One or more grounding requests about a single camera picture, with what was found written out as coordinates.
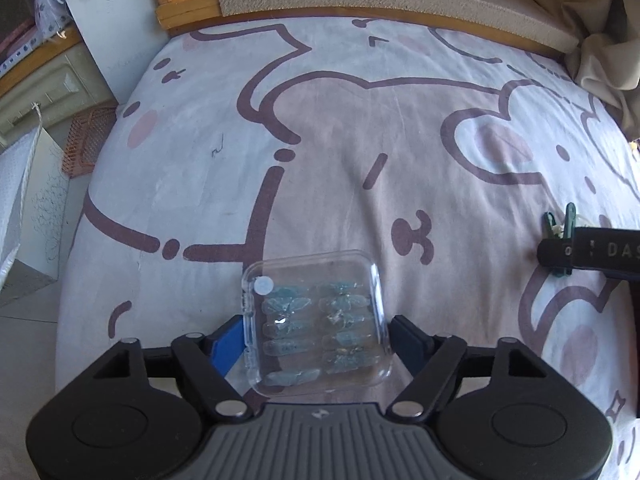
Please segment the cream drawer cabinet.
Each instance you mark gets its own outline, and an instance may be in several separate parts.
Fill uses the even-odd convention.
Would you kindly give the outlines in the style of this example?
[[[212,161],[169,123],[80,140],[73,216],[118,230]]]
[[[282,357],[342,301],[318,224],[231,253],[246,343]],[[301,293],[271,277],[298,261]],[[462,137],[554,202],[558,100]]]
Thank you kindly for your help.
[[[1,147],[35,126],[115,102],[80,32],[67,27],[1,78]]]

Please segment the orange mesh basket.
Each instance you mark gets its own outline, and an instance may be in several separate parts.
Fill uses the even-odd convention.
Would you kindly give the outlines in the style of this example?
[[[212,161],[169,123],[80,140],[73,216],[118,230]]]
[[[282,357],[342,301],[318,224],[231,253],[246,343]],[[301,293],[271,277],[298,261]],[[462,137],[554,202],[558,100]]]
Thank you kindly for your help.
[[[96,106],[76,114],[70,124],[62,170],[70,179],[91,174],[116,122],[116,107]]]

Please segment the clear plastic nail box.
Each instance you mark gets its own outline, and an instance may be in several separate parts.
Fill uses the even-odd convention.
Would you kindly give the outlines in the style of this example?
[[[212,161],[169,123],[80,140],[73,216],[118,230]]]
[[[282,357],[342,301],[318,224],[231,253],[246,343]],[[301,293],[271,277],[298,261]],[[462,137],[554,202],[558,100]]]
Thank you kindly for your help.
[[[245,368],[261,396],[375,387],[390,374],[380,272],[364,252],[257,261],[241,285]]]

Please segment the wooden bay window seat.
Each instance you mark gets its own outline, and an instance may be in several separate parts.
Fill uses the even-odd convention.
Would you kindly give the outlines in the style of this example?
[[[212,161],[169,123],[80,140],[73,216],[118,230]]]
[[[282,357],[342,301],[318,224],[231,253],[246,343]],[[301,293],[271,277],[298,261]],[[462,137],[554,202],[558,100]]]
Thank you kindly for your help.
[[[162,29],[167,30],[172,36],[176,36],[180,34],[180,32],[190,32],[199,27],[221,23],[265,20],[266,18],[299,18],[300,16],[306,16],[307,18],[311,16],[342,16],[343,18],[356,18],[361,25],[365,25],[375,18],[382,18],[382,20],[393,20],[457,30],[458,32],[466,32],[473,36],[498,42],[498,44],[506,44],[507,46],[545,55],[548,56],[548,58],[557,58],[564,54],[541,46],[540,44],[535,44],[533,41],[509,35],[506,32],[498,32],[498,30],[477,25],[464,24],[452,18],[426,16],[406,11],[311,8],[260,11],[224,16],[224,14],[221,13],[219,0],[157,0],[155,14]]]

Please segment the beige curtain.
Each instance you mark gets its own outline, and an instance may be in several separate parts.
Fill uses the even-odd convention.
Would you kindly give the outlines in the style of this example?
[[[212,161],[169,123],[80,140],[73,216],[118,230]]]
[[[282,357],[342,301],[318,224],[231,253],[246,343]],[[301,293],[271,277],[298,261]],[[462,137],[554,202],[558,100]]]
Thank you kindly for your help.
[[[565,65],[605,102],[628,140],[639,137],[639,0],[535,0],[578,38]]]

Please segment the cartoon bear bed sheet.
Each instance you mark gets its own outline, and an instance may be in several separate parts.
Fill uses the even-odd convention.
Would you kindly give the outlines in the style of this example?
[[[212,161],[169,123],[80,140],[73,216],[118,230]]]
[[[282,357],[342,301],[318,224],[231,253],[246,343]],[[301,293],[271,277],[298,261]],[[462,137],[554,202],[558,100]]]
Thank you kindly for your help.
[[[191,32],[153,58],[93,170],[56,382],[122,338],[212,330],[256,261],[359,249],[388,314],[480,346],[518,337],[630,422],[628,286],[536,259],[542,216],[568,203],[592,226],[639,224],[623,133],[555,62],[392,21]]]

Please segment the green clothes pegs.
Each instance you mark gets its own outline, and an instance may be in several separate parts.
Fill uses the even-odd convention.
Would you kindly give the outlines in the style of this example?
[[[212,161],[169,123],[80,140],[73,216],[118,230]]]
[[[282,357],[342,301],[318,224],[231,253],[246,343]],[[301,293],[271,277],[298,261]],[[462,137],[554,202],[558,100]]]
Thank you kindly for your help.
[[[559,224],[554,214],[547,211],[542,215],[544,234],[538,244],[537,259],[541,266],[552,275],[562,278],[572,274],[573,237],[576,229],[576,206],[568,203],[565,208],[564,223]]]

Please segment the white perforated metal rack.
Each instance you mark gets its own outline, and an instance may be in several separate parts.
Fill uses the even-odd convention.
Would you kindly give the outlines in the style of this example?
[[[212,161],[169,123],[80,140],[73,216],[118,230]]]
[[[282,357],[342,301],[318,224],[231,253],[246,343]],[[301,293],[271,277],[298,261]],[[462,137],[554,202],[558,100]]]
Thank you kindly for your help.
[[[66,0],[1,0],[1,76],[71,24]]]

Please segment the white paper bag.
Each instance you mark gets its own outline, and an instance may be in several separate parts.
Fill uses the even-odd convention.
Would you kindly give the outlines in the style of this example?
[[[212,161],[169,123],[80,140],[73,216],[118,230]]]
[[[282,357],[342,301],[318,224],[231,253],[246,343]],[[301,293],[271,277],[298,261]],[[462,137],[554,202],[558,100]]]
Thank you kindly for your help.
[[[43,124],[1,153],[1,304],[58,280],[70,179]]]

